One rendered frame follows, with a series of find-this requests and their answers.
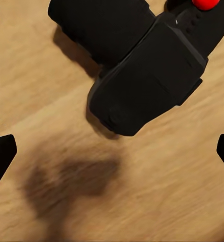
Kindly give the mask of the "digital camera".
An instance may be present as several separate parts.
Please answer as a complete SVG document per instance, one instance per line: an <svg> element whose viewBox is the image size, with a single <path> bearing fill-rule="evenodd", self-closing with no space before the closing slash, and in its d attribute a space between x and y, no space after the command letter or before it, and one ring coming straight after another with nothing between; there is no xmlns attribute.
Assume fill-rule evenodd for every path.
<svg viewBox="0 0 224 242"><path fill-rule="evenodd" d="M88 93L110 131L134 136L182 105L203 82L224 37L224 0L168 0L155 16L145 0L51 0L48 15L103 65Z"/></svg>

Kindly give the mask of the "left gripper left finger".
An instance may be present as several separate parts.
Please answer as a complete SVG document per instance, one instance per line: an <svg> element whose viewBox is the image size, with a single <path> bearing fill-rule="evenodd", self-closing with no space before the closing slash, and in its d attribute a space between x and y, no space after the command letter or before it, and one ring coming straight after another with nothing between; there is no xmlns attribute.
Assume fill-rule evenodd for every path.
<svg viewBox="0 0 224 242"><path fill-rule="evenodd" d="M0 180L17 154L15 138L12 134L0 137Z"/></svg>

